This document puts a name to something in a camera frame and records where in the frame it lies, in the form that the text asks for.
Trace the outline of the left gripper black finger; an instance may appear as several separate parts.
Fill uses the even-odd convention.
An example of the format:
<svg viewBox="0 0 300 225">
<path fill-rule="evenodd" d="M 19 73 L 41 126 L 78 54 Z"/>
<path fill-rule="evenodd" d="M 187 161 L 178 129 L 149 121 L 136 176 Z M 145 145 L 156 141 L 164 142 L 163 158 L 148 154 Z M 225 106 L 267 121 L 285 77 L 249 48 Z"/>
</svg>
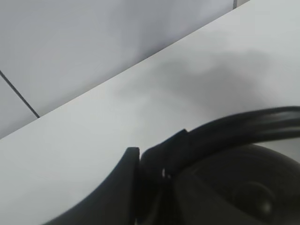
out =
<svg viewBox="0 0 300 225">
<path fill-rule="evenodd" d="M 106 179 L 77 205 L 47 225 L 133 225 L 139 149 L 127 148 Z"/>
</svg>

